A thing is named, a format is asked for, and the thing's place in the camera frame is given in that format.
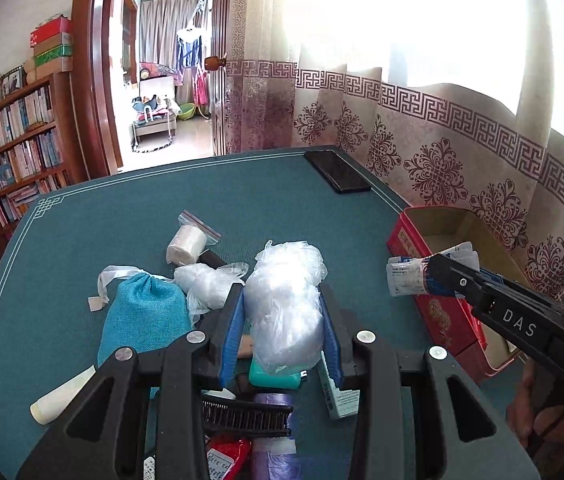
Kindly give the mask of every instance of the blue fabric pouch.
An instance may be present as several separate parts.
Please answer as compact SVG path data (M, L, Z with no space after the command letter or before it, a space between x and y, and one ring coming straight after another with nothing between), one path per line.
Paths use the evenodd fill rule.
M107 313L98 350L98 366L121 346L138 353L171 344L190 332L187 298L181 288L142 272L118 286ZM157 388L151 391L155 396Z

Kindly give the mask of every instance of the bookshelf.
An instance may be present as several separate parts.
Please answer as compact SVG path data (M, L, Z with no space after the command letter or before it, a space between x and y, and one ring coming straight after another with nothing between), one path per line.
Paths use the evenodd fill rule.
M0 258L29 202L87 179L69 73L51 74L1 101Z

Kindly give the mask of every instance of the teal drawstring bag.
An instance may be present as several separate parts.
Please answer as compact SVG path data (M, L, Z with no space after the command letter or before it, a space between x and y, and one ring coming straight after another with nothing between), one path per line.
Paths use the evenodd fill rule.
M121 346L138 353L163 348L192 329L187 298L171 280L137 267L109 266L98 277L99 296L89 298L91 310L108 303L106 286L115 278L126 280L107 313L98 350L98 366ZM151 398L157 388L152 388Z

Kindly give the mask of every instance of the silver bolt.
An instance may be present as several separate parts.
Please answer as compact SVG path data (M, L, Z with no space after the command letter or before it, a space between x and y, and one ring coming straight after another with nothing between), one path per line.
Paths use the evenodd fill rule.
M370 330L360 330L356 337L358 338L358 341L367 344L376 340L376 335Z
M187 341L189 343L201 343L204 341L206 335L201 330L194 330L187 334Z
M118 361L128 361L131 357L133 357L133 350L128 346L116 350L116 359Z
M428 349L428 354L438 361L446 359L446 356L448 355L446 350L444 350L441 346L432 346Z

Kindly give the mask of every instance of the green tablecloth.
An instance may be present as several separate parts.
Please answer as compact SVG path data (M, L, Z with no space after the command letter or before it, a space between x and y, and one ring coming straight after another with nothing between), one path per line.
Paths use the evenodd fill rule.
M7 478L44 433L28 407L96 362L107 310L90 312L87 298L97 292L99 272L118 264L172 275L165 252L183 209L222 233L214 251L227 262L252 266L270 238L307 240L322 251L339 302L365 327L397 348L430 346L412 299L391 298L386 285L386 240L406 204L370 175L372 192L338 195L303 153L161 166L37 202L0 263L0 470ZM484 384L502 412L519 374L514 365ZM329 420L314 370L296 395L296 413L304 478L345 479L355 419Z

